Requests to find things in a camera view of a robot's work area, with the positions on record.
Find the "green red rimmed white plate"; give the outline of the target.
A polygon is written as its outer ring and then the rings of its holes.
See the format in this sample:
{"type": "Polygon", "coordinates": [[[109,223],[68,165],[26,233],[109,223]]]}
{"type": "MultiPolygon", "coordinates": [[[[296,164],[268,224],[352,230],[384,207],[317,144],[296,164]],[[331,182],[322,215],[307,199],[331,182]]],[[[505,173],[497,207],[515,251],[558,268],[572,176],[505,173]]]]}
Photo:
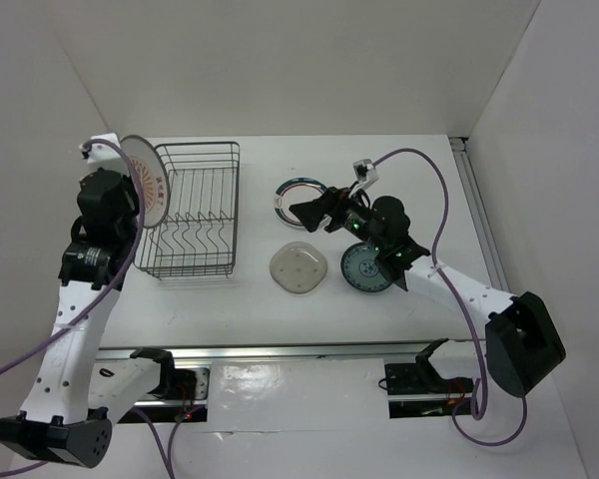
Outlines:
{"type": "Polygon", "coordinates": [[[302,230],[303,225],[291,212],[291,206],[315,200],[326,190],[326,185],[313,178],[297,177],[287,180],[275,191],[274,213],[286,226],[302,230]]]}

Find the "orange sunburst white plate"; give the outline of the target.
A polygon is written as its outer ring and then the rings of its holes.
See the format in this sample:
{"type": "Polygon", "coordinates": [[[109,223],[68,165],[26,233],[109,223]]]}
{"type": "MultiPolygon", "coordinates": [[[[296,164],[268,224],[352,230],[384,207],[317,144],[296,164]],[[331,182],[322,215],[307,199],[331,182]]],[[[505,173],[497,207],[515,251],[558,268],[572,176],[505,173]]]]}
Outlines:
{"type": "Polygon", "coordinates": [[[154,229],[164,221],[170,206],[171,188],[166,167],[156,148],[139,135],[124,137],[121,147],[141,180],[145,203],[144,228],[154,229]]]}

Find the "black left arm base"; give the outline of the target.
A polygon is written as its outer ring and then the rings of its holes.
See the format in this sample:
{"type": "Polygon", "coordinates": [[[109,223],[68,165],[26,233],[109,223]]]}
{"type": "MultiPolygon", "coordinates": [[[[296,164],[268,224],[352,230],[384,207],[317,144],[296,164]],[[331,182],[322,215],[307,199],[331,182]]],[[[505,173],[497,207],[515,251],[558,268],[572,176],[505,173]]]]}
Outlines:
{"type": "Polygon", "coordinates": [[[149,358],[160,365],[158,385],[149,394],[158,399],[185,398],[206,400],[209,394],[210,369],[180,367],[170,351],[150,349],[149,358]]]}

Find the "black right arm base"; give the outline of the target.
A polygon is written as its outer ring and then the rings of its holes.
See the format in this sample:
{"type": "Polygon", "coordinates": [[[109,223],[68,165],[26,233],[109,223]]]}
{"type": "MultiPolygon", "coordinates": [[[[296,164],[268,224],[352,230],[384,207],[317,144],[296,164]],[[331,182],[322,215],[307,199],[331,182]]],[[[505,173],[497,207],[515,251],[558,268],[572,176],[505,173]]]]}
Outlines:
{"type": "Polygon", "coordinates": [[[460,394],[472,393],[474,383],[467,377],[442,378],[430,363],[447,339],[433,341],[415,355],[413,363],[389,363],[384,366],[384,377],[377,386],[388,395],[460,394]]]}

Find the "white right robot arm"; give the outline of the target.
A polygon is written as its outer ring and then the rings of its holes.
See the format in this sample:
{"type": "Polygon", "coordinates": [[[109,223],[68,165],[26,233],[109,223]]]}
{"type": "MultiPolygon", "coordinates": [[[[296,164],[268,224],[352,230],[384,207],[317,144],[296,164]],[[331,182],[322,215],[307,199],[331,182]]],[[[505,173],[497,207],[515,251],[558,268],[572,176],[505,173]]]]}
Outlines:
{"type": "Polygon", "coordinates": [[[401,200],[382,196],[367,206],[347,189],[329,188],[319,198],[290,206],[309,232],[329,219],[329,233],[344,229],[376,251],[375,264],[389,283],[450,310],[466,311],[484,326],[490,377],[522,398],[566,357],[552,317],[537,294],[520,295],[487,286],[434,259],[409,235],[410,218],[401,200]]]}

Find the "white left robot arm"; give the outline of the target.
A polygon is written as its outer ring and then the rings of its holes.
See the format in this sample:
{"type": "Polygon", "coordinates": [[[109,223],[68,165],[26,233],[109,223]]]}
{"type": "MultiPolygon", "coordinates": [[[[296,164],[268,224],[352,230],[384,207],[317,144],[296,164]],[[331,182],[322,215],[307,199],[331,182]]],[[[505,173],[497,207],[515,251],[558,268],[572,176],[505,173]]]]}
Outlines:
{"type": "Polygon", "coordinates": [[[169,396],[178,375],[172,353],[162,349],[140,348],[122,362],[97,365],[141,235],[140,202],[130,177],[100,169],[81,180],[77,203],[52,342],[19,411],[0,419],[0,443],[29,460],[94,468],[136,401],[169,396]]]}

